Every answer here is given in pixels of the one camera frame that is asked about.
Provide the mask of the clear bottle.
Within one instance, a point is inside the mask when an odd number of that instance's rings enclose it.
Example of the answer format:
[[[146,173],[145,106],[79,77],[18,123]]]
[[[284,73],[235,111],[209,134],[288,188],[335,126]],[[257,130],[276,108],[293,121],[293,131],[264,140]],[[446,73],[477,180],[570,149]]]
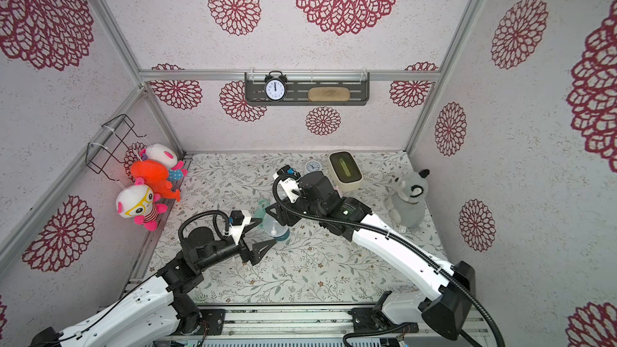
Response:
[[[277,241],[284,241],[289,237],[289,228],[278,223],[278,221],[268,213],[266,213],[263,218],[262,225],[264,231]]]

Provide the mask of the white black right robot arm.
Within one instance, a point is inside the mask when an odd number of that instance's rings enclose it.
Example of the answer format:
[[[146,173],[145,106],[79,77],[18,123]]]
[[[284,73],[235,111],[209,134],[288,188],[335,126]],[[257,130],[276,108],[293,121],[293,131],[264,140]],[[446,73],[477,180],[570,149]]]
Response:
[[[451,341],[468,336],[464,323],[475,293],[475,272],[469,265],[453,265],[417,247],[366,204],[341,197],[321,171],[301,176],[286,166],[273,178],[279,223],[292,227],[302,219],[317,222],[334,236],[373,252],[416,286],[416,292],[385,292],[369,314],[370,327],[425,324]]]

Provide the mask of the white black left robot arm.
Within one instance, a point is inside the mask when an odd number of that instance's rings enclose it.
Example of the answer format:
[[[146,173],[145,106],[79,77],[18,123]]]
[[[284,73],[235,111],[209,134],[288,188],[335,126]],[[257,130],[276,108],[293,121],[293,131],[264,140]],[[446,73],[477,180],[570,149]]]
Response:
[[[113,305],[90,318],[55,331],[39,332],[32,346],[146,346],[176,332],[191,334],[202,326],[202,313],[189,292],[203,281],[202,272],[235,256],[256,265],[276,244],[275,239],[247,245],[244,233],[255,227],[231,228],[215,239],[208,227],[188,236],[178,231],[181,251],[154,275],[138,284]]]

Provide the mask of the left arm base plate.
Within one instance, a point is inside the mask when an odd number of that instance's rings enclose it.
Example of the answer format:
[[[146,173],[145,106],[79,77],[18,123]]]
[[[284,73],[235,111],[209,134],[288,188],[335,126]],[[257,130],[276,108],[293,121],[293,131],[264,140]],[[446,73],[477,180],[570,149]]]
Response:
[[[222,308],[201,308],[190,335],[218,336],[223,332],[227,311]]]

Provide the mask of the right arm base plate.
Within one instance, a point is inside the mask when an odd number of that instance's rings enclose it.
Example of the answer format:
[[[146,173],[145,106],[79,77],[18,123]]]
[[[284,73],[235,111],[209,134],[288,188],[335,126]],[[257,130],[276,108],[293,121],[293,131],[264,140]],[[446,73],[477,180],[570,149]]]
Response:
[[[414,322],[404,322],[396,325],[385,315],[373,308],[357,307],[348,311],[352,316],[353,332],[378,336],[385,334],[417,334],[419,326]]]

